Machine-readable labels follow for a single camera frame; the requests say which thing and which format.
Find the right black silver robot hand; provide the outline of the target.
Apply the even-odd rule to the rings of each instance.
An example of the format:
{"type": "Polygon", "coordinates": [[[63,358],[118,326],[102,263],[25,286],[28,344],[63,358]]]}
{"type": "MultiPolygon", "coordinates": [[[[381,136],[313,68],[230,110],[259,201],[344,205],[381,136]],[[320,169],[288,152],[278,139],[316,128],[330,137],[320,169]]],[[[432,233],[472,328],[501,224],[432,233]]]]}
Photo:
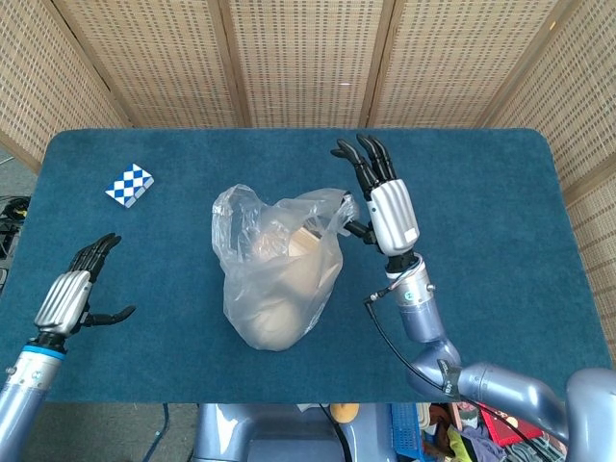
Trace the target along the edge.
{"type": "Polygon", "coordinates": [[[366,156],[343,139],[337,140],[331,154],[351,163],[371,221],[364,225],[352,219],[345,229],[365,244],[376,245],[388,257],[411,256],[420,229],[409,191],[398,178],[390,154],[379,139],[362,134],[356,139],[366,150],[366,156]]]}

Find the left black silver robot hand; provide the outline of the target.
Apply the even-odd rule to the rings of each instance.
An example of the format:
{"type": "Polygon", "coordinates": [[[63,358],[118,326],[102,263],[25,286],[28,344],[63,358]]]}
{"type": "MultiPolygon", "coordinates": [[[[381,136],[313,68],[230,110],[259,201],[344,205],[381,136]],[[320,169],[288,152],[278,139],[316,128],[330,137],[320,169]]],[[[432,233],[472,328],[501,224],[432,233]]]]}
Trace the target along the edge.
{"type": "Polygon", "coordinates": [[[81,327],[113,325],[128,319],[137,309],[125,307],[115,314],[92,314],[90,292],[111,249],[121,241],[116,233],[104,235],[93,244],[78,250],[66,272],[59,275],[35,316],[41,333],[68,338],[81,327]]]}

